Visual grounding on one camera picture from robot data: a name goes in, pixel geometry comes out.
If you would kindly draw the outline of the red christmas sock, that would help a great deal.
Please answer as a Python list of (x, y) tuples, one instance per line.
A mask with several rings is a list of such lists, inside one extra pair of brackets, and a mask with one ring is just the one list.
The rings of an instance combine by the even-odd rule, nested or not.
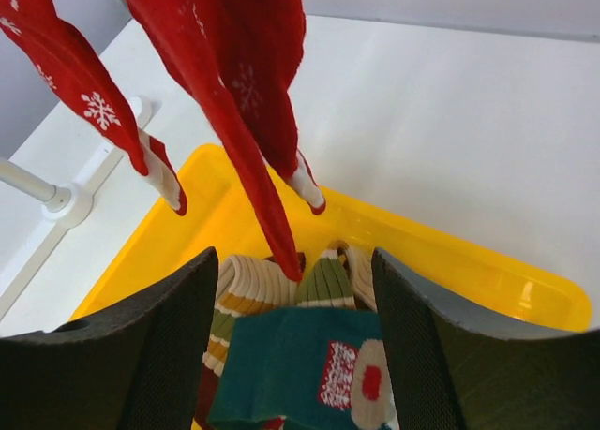
[(53, 0), (1, 0), (1, 30), (64, 104), (125, 152), (134, 170), (178, 215), (187, 212), (165, 145), (139, 127), (93, 47), (57, 15)]
[(298, 146), (289, 89), (304, 55), (302, 0), (125, 0), (172, 78), (201, 106), (283, 273), (302, 277), (273, 184), (326, 201)]

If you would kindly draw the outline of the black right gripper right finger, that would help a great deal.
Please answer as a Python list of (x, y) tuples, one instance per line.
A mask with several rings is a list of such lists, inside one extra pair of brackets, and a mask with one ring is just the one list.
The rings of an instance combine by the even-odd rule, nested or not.
[(595, 429), (599, 332), (531, 324), (476, 304), (383, 249), (371, 259), (404, 429)]

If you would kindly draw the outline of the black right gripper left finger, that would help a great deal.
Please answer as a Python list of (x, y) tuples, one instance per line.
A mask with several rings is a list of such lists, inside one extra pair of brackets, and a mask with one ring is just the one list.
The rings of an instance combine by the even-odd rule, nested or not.
[(189, 429), (217, 281), (209, 247), (95, 313), (2, 338), (2, 428)]

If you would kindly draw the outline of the dark green sock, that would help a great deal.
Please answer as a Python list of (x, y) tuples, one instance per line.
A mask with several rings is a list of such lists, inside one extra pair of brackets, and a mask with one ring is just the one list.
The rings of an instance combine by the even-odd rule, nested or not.
[(379, 316), (293, 307), (240, 318), (208, 421), (216, 429), (397, 429)]

